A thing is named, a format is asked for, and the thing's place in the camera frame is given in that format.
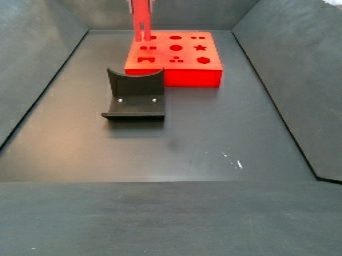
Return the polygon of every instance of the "shape-shaped hole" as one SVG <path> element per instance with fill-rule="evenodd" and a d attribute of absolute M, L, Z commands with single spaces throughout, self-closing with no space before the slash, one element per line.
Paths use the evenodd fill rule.
<path fill-rule="evenodd" d="M 170 46 L 170 49 L 171 49 L 172 51 L 180 51 L 180 50 L 183 49 L 183 46 L 180 46 L 180 45 L 171 45 L 171 46 Z"/>
<path fill-rule="evenodd" d="M 170 39 L 172 39 L 172 40 L 180 40 L 180 39 L 182 39 L 182 36 L 170 36 Z"/>
<path fill-rule="evenodd" d="M 139 57 L 138 62 L 148 61 L 150 63 L 155 62 L 155 57 Z"/>
<path fill-rule="evenodd" d="M 203 46 L 203 45 L 196 45 L 195 46 L 195 49 L 196 49 L 196 51 L 206 51 L 206 49 L 207 49 L 207 46 Z"/>
<path fill-rule="evenodd" d="M 206 58 L 206 57 L 200 57 L 200 58 L 198 58 L 198 62 L 199 62 L 200 64 L 208 64 L 208 63 L 210 63 L 210 59 Z"/>

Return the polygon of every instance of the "gray enclosure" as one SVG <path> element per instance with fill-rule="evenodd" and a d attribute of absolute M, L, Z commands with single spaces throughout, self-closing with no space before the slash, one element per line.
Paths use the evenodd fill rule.
<path fill-rule="evenodd" d="M 234 34 L 317 175 L 342 180 L 341 10 L 262 0 Z"/>
<path fill-rule="evenodd" d="M 57 1 L 0 1 L 0 145 L 85 32 Z"/>
<path fill-rule="evenodd" d="M 164 123 L 100 116 L 126 0 L 0 0 L 0 21 L 1 255 L 342 255 L 342 187 L 309 166 L 342 181 L 337 7 L 156 0 L 224 66 L 219 89 L 166 89 Z"/>
<path fill-rule="evenodd" d="M 126 0 L 60 0 L 89 29 L 131 29 Z M 258 0 L 156 0 L 154 29 L 231 30 Z"/>

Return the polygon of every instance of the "bin floor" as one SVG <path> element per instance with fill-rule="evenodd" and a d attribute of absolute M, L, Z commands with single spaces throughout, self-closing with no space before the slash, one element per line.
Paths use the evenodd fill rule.
<path fill-rule="evenodd" d="M 164 122 L 108 122 L 130 31 L 91 31 L 0 153 L 0 181 L 313 181 L 228 31 L 220 88 L 167 88 Z"/>

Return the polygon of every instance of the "circular hole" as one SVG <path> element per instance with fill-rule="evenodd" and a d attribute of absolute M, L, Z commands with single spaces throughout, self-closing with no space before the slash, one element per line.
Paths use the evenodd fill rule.
<path fill-rule="evenodd" d="M 170 49 L 171 49 L 172 51 L 180 51 L 180 50 L 183 49 L 183 46 L 180 46 L 180 45 L 171 45 L 171 46 L 170 46 Z"/>
<path fill-rule="evenodd" d="M 170 39 L 172 39 L 172 40 L 180 40 L 180 39 L 182 39 L 182 36 L 170 36 Z"/>
<path fill-rule="evenodd" d="M 199 62 L 200 64 L 208 64 L 208 63 L 210 63 L 210 59 L 206 58 L 206 57 L 200 57 L 200 58 L 198 58 L 198 62 Z"/>

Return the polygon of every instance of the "gray metal floor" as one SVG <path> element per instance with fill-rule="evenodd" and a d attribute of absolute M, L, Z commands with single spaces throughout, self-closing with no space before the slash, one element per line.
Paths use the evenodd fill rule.
<path fill-rule="evenodd" d="M 341 256 L 342 187 L 183 182 L 0 186 L 5 256 Z"/>
<path fill-rule="evenodd" d="M 0 181 L 313 181 L 263 85 L 227 31 L 216 89 L 167 88 L 166 122 L 109 123 L 105 69 L 132 34 L 93 31 L 0 153 Z"/>
<path fill-rule="evenodd" d="M 342 254 L 342 187 L 314 180 L 234 37 L 214 35 L 222 88 L 168 88 L 164 125 L 109 125 L 105 68 L 131 34 L 92 32 L 0 152 L 0 180 L 226 182 L 1 182 L 1 255 Z"/>

